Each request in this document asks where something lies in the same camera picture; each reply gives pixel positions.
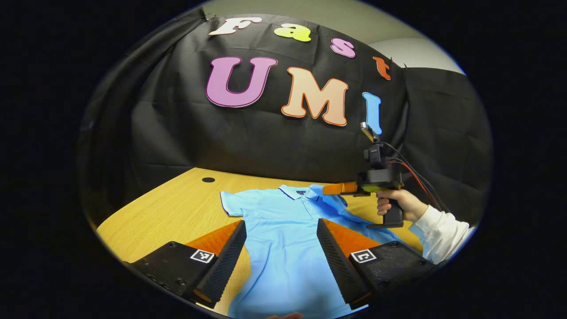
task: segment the purple letter u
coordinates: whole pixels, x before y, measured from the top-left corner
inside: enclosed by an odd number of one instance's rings
[[[214,59],[211,64],[213,70],[207,83],[207,98],[218,106],[243,107],[256,102],[266,85],[270,67],[278,64],[278,61],[269,57],[255,57],[250,59],[254,65],[252,78],[246,91],[234,93],[229,91],[229,78],[235,65],[242,61],[239,57],[220,57]]]

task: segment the black backdrop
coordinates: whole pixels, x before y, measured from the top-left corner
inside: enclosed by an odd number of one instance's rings
[[[398,1],[380,7],[446,48],[478,89],[496,152],[487,214],[431,282],[369,317],[534,318],[557,317],[561,310],[561,295],[553,289],[561,264],[553,260],[558,251],[550,249],[556,245],[549,244],[546,230],[561,224],[559,212],[566,210],[564,201],[554,200],[564,185],[554,182],[553,169],[560,164],[557,142],[566,133],[557,110],[563,101],[557,68],[564,59],[557,50],[563,10],[546,1],[464,5]],[[74,123],[81,121],[92,88],[132,39],[187,7],[186,1],[63,8],[44,2],[15,6],[21,18],[8,15],[19,41],[6,52],[15,63],[5,65],[12,75],[7,104],[14,106],[6,110],[7,215],[14,218],[4,224],[3,244],[17,250],[5,251],[7,316],[200,317],[109,254],[84,217],[75,169]]]
[[[208,34],[227,18],[247,16],[262,21],[228,35]],[[402,151],[459,220],[478,223],[493,150],[484,107],[466,76],[401,68],[343,33],[286,16],[203,17],[198,9],[159,27],[129,50],[95,90],[79,151],[82,193],[96,225],[192,167],[296,181],[352,181],[369,169],[362,151],[370,142],[359,128],[367,115],[363,92],[382,101],[380,138]],[[275,35],[284,23],[308,27],[311,41]],[[336,37],[353,44],[355,58],[330,49]],[[248,86],[251,58],[278,60],[252,105],[225,108],[208,100],[210,62],[224,56],[242,59],[228,82],[233,92]],[[377,72],[373,57],[387,61],[390,81]],[[282,114],[292,66],[310,70],[320,87],[331,78],[348,84],[345,126],[325,123],[321,116]],[[308,109],[305,101],[303,107]],[[416,181],[408,189],[429,202]]]

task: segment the shirt sleeve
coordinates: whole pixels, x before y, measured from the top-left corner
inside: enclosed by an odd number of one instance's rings
[[[244,211],[257,208],[262,201],[257,190],[247,190],[231,194],[221,192],[222,209],[229,216],[244,216]]]
[[[431,205],[409,228],[424,246],[423,257],[438,264],[450,259],[466,242],[475,228],[455,220],[451,213],[440,212]]]

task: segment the polo shirt collar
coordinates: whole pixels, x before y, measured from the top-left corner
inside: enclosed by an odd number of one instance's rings
[[[301,196],[308,197],[312,200],[317,200],[319,198],[319,195],[317,195],[317,193],[309,187],[289,187],[287,185],[282,185],[279,189],[293,200],[296,200]],[[297,191],[305,191],[305,194],[299,194]]]

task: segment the white sleeve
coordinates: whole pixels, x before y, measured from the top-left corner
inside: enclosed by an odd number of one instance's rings
[[[474,232],[469,224],[455,220],[451,213],[440,212],[431,205],[409,230],[424,246],[423,257],[434,264],[450,259]]]

